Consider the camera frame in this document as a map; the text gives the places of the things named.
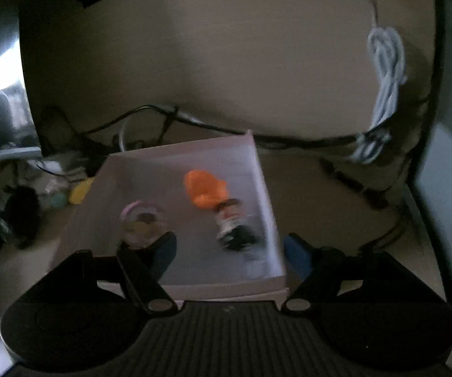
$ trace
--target cardboard box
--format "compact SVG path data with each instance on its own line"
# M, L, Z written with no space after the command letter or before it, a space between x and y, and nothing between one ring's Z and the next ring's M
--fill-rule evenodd
M189 200L183 178L193 169L225 180L231 197L243 202L248 225L261 241L257 253L262 270L255 279L244 253L226 251L218 243L214 213ZM162 207L168 229L177 236L177 255L160 279L172 298L225 299L274 292L279 300L286 293L283 254L250 134L109 156L67 225L51 268L80 249L90 249L94 256L114 255L122 240L120 213L138 199Z

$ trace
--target white cable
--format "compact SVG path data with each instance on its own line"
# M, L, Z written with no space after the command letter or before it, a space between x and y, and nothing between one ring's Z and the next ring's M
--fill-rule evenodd
M175 107L169 106L169 105L158 105L157 107L159 107L162 110L165 110L169 114L174 112L174 110L175 110ZM125 118L125 120L123 121L123 123L121 125L120 132L118 133L118 142L119 142L119 146L120 146L120 152L122 152L122 153L126 152L126 144L125 144L126 126L129 124L129 121L134 114L131 114L130 116ZM179 115L179 117L189 120L192 123L205 124L200 119L195 118L193 115L191 115L189 113L181 112L181 110L178 110L176 115Z
M395 29L378 27L376 0L369 0L369 2L372 11L372 29L367 38L367 51L376 68L379 90L368 132L377 128L395 113L399 86L407 80L406 56L402 39ZM348 159L362 164L372 163L390 140L391 136L387 129L376 130L367 136L359 134L357 149Z
M120 129L120 133L118 134L118 142L119 142L119 146L120 146L120 151L121 152L126 152L126 146L125 146L125 131L126 131L126 126L129 123L130 119L132 118L133 114L131 114L129 117L127 117L122 125L121 125L121 129Z

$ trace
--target small toy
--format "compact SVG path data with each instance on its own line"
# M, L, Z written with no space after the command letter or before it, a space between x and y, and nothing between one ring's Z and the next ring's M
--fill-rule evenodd
M229 199L226 182L216 179L202 170L192 170L184 176L184 187L191 202L198 208L214 209L219 203Z
M167 232L162 220L163 212L156 204L140 200L123 209L120 219L125 232L124 241L130 249L147 248Z
M257 243L254 233L245 224L242 202L229 197L225 181L207 171L192 170L185 175L184 186L193 204L215 211L218 240L224 248L243 251Z

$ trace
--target electrical wire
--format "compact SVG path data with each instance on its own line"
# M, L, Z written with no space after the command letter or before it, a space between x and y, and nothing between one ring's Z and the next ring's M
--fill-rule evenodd
M37 124L37 128L41 128L44 124L47 123L48 119L51 117L51 115L53 115L54 113L58 114L67 124L67 126L69 126L69 128L71 129L72 133L75 134L75 136L79 136L81 133L79 133L76 128L74 127L74 125L71 123L71 121L69 120L69 118L67 117L66 112L58 107L58 106L49 106L46 108L44 115L42 116L40 122Z
M39 170L41 170L41 171L43 171L43 172L45 172L47 174L50 174L52 176L62 177L64 179L66 179L69 183L75 183L75 182L84 180L83 178L82 179L76 179L76 180L71 180L70 179L70 177L74 177L77 174L59 174L59 173L54 173L53 171L47 170L46 168L41 167L39 164L35 164L34 166L37 167Z
M400 215L395 224L390 228L386 233L384 233L382 236L375 238L365 244L363 244L361 247L358 248L358 252L360 255L367 255L370 253L373 253L377 250L383 250L391 245L393 245L395 242L397 242L405 233L409 226L409 213L407 206L403 205L400 209ZM392 234L393 238L386 241L386 243L378 246L378 244L381 241L384 241L388 239Z
M367 51L376 68L379 90L374 104L373 116L368 132L381 126L397 110L399 86L407 80L405 75L405 50L399 33L391 27L378 24L378 4L368 0L371 6L371 32L367 38ZM374 135L357 135L357 148L349 160L370 164L378 158L385 145L391 141L387 129L379 129Z
M381 28L378 26L378 5L376 0L368 0L371 6L371 25L372 29L367 39L368 53L376 68L377 78L379 82L379 91L373 110L373 117L369 130L365 133L324 138L318 140L303 140L293 137L270 136L265 134L253 134L256 144L260 147L270 150L284 150L292 147L311 150L326 147L346 146L355 143L356 150L347 157L348 160L362 164L372 163L382 152L383 147L391 141L388 129L384 126L385 122L395 113L399 96L399 86L405 83L405 52L402 39L398 32L393 28ZM423 103L429 99L429 96L418 100ZM143 110L151 110L153 112L164 115L167 120L185 123L197 128L204 128L225 134L245 134L244 131L237 129L222 128L212 124L207 124L193 116L179 111L176 108L165 107L163 105L144 105L118 116L110 122L104 123L97 128L93 128L78 133L72 126L69 119L62 109L57 108L56 111L69 124L75 134L80 136L89 135L107 129L114 124L125 120L121 126L119 134L120 150L126 150L125 132L126 126L133 114ZM163 135L168 130L168 126L164 125L162 133L158 138L158 143L163 140Z
M405 171L406 167L411 162L415 149L416 149L416 146L413 147L411 150L409 150L406 153L406 155L404 156L404 159L402 160L402 163L400 163L399 169L397 170L397 176L395 177L395 179L388 186L384 187L381 190L376 190L376 191L381 192L382 194L384 194L387 191L389 191L395 184L397 184L397 182L400 180L400 178L404 174L404 171Z
M80 135L88 135L88 134L100 132L100 131L107 129L107 128L113 126L114 124L132 116L133 114L135 114L137 112L141 112L143 110L151 110L155 113L159 113L161 115L169 117L174 113L175 108L173 108L172 111L167 111L161 105L151 105L151 104L144 105L144 106L129 110L128 112L123 113L122 115L118 116L117 118L111 120L110 122L104 123L97 128L93 128L88 131L81 132L79 134ZM235 135L241 135L241 134L246 133L245 131L241 131L238 129L223 128L220 126L215 126L213 124L204 123L201 120L196 119L195 117L193 117L187 113L181 112L180 110L177 112L177 114L175 114L173 116L173 120L175 120L176 122L187 124L189 126L196 127L196 128L202 128L202 129L215 131L215 132L219 132L219 133L235 134ZM268 134L256 134L256 133L254 133L253 136L254 136L256 143L263 145L267 148L268 148L267 145L275 144L275 146L269 147L271 149L274 149L277 146L279 148L283 148L283 149L287 149L290 147L297 147L297 148L301 148L301 149L318 149L318 148L333 147L333 146L345 146L345 145L354 143L356 140L355 135L337 136L337 137L333 137L333 138L324 138L324 139L317 139L317 140L304 140L304 139L297 139L297 138L287 137L287 136L270 136Z

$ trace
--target black fluffy object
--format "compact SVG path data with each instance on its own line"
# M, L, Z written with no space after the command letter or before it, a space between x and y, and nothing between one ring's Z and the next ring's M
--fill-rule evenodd
M27 248L36 239L40 223L40 205L36 191L19 186L4 207L4 219L17 239L17 246Z

